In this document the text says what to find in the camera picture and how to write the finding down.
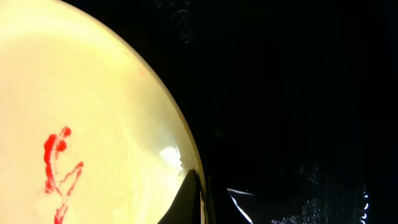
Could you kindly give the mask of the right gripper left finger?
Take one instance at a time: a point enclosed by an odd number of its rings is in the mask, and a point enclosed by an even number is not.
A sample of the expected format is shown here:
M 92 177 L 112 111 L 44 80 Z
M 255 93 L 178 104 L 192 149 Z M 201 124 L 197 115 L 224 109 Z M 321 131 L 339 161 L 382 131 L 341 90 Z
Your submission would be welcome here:
M 200 178 L 194 169 L 190 169 L 158 224 L 200 224 L 201 211 Z

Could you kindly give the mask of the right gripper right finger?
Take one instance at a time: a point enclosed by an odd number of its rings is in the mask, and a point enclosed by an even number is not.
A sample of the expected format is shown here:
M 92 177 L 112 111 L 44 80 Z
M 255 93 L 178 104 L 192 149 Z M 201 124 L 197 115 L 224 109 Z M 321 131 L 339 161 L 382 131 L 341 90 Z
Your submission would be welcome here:
M 209 176 L 206 184 L 206 209 L 210 224 L 249 224 L 219 179 Z

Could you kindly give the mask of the yellow plate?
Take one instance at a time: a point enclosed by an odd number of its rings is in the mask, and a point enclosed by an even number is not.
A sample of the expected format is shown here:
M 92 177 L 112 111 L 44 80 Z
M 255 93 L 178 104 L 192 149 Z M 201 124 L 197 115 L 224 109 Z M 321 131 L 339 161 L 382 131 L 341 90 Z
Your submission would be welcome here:
M 62 1 L 1 2 L 1 222 L 158 223 L 192 133 L 146 61 Z

